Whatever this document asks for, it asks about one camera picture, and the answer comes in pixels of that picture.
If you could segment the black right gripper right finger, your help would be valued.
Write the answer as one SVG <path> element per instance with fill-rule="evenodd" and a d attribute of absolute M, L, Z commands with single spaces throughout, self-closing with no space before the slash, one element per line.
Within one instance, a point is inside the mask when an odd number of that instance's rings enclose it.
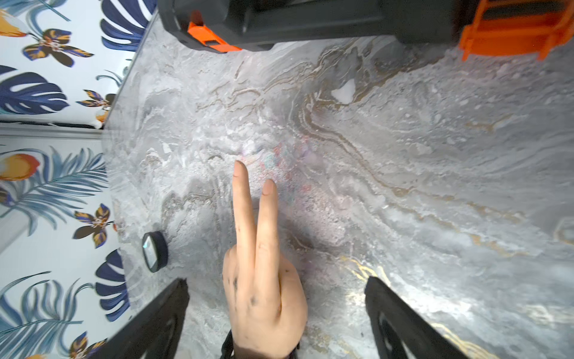
<path fill-rule="evenodd" d="M 380 278 L 365 288 L 366 312 L 380 358 L 465 358 Z"/>

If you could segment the mannequin hand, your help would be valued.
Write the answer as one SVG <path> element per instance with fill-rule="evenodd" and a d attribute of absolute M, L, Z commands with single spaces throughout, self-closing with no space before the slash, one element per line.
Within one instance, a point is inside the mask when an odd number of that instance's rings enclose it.
<path fill-rule="evenodd" d="M 294 265 L 280 250 L 279 196 L 266 180 L 254 211 L 248 169 L 233 172 L 236 244 L 225 254 L 223 284 L 235 358 L 294 358 L 308 305 Z"/>

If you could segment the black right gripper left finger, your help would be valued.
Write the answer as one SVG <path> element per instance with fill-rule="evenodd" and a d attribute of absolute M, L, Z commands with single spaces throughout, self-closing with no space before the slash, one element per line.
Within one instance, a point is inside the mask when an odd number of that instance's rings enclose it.
<path fill-rule="evenodd" d="M 174 358 L 188 302 L 188 284 L 178 278 L 92 357 Z"/>

